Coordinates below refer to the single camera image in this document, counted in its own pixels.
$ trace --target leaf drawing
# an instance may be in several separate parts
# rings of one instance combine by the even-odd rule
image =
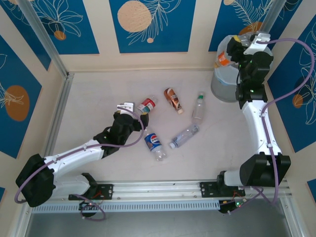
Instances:
[[[127,39],[130,39],[128,45],[131,45],[139,40],[141,42],[147,40],[147,42],[152,43],[160,31],[162,32],[164,27],[168,26],[167,14],[175,10],[181,3],[181,0],[137,0],[128,2],[138,7],[138,10],[130,17],[130,21],[132,21],[130,24],[134,24],[135,27],[129,26],[127,30],[129,31]],[[146,14],[150,14],[149,21],[144,19]]]
[[[6,58],[7,58],[7,55],[0,54],[0,69],[5,65]],[[0,108],[5,106],[6,103],[10,105],[10,102],[23,105],[24,103],[23,101],[21,101],[22,99],[23,99],[23,96],[14,96],[8,93],[0,83]]]
[[[30,25],[29,22],[26,20],[24,14],[22,13],[21,9],[17,4],[14,4],[14,2],[11,2],[9,0],[1,0],[3,4],[11,11],[12,15],[22,21],[26,25]]]
[[[29,25],[17,4],[9,0],[1,1],[15,18]],[[83,16],[69,10],[68,0],[32,0],[30,4],[49,35],[59,40],[66,39],[66,33],[81,36],[81,31],[76,24],[83,20]]]
[[[316,37],[314,32],[316,30],[316,23],[313,25],[312,30],[307,34],[305,43],[308,44],[312,51],[313,56],[316,58]],[[305,78],[311,68],[311,62],[306,62],[305,58],[310,58],[310,53],[303,48],[301,51],[299,64],[301,68],[301,78]],[[293,98],[293,105],[296,108],[305,106],[306,113],[306,125],[311,125],[316,121],[316,72],[313,69],[311,78],[305,83],[305,85],[295,94]]]
[[[249,26],[252,32],[257,30],[255,23],[258,23],[269,11],[274,0],[266,0],[255,8],[252,0],[234,0],[230,5],[235,8],[237,17],[240,18],[245,26]]]
[[[300,0],[287,0],[278,16],[283,20],[285,12],[294,11],[296,7],[299,5],[299,2]]]

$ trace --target brown bottle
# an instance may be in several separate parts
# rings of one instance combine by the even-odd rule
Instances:
[[[167,88],[163,94],[170,105],[172,105],[172,107],[174,107],[174,109],[178,112],[178,114],[182,114],[184,112],[179,103],[178,96],[176,95],[176,93],[174,93],[172,88]]]

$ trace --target white floor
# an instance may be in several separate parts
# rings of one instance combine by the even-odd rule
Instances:
[[[211,71],[129,71],[76,73],[54,153],[79,146],[113,123],[116,105],[141,103],[156,95],[150,126],[164,145],[168,158],[158,162],[144,140],[130,148],[89,163],[76,173],[88,172],[98,181],[214,179],[222,170],[239,167],[253,152],[249,131],[238,103],[225,103],[210,90]],[[163,95],[167,87],[177,93],[184,113],[178,115]],[[199,91],[206,93],[206,114],[200,132],[185,145],[171,150],[167,145],[190,125]],[[127,143],[136,140],[133,132]]]

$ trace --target pepsi bottle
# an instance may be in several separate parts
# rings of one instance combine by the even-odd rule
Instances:
[[[145,129],[144,134],[146,145],[148,146],[149,150],[155,154],[156,160],[162,161],[164,158],[166,158],[166,152],[164,151],[156,134],[149,127]]]

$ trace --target floor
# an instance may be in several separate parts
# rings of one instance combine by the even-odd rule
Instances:
[[[104,222],[75,214],[33,214],[26,237],[287,237],[280,206],[264,200],[229,215],[218,211],[108,213]]]
[[[165,161],[156,161],[142,139],[74,173],[88,172],[97,181],[195,180],[214,179],[222,170],[237,168],[253,155],[248,127],[238,103],[225,103],[213,96],[212,76],[211,71],[189,70],[76,73],[54,153],[82,145],[111,126],[117,104],[139,104],[155,95],[159,101],[150,112],[149,125],[166,149]],[[183,114],[177,114],[165,99],[163,91],[168,87],[177,93]],[[200,132],[171,150],[168,143],[191,123],[199,91],[205,92],[206,102]],[[126,143],[139,135],[133,132]]]

